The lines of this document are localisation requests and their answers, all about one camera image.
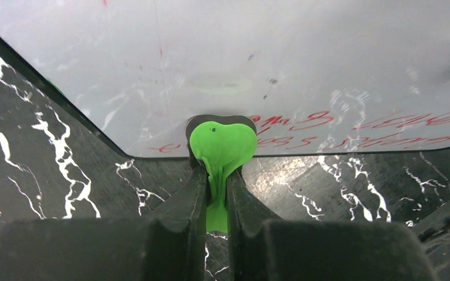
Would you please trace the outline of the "green bone-shaped eraser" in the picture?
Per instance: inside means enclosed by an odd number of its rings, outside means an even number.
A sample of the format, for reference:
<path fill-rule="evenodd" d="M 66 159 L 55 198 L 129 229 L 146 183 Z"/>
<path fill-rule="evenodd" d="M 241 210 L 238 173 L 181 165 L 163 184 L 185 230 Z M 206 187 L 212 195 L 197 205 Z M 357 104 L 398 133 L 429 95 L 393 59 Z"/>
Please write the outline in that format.
<path fill-rule="evenodd" d="M 206 231 L 228 233 L 227 179 L 257 150 L 257 128 L 242 115 L 197 115 L 186 125 L 189 153 L 206 169 Z"/>

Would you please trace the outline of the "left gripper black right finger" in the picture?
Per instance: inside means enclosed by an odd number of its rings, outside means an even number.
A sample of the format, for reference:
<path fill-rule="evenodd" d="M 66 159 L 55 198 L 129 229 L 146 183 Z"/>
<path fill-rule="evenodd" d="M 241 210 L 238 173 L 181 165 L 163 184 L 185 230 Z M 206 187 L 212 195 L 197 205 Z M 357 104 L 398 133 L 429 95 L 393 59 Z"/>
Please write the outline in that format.
<path fill-rule="evenodd" d="M 259 240 L 270 224 L 284 222 L 247 188 L 238 170 L 228 177 L 226 191 L 230 241 Z"/>

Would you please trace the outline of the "small white whiteboard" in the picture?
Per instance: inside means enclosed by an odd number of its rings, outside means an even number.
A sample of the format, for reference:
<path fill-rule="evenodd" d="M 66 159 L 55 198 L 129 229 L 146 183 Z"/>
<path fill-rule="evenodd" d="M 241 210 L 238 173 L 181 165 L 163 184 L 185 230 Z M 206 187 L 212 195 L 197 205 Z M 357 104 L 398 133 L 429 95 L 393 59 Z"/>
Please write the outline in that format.
<path fill-rule="evenodd" d="M 450 148 L 450 1 L 0 1 L 11 70 L 135 157 L 198 115 L 258 156 Z"/>

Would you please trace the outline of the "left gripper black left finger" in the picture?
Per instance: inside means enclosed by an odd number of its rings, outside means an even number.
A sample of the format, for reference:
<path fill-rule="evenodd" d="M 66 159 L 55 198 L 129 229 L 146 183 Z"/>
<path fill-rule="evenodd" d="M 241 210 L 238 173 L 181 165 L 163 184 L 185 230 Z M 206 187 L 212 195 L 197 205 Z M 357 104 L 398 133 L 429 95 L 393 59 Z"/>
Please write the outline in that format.
<path fill-rule="evenodd" d="M 145 239 L 175 238 L 204 241 L 206 236 L 207 172 L 197 167 L 183 186 L 147 215 Z"/>

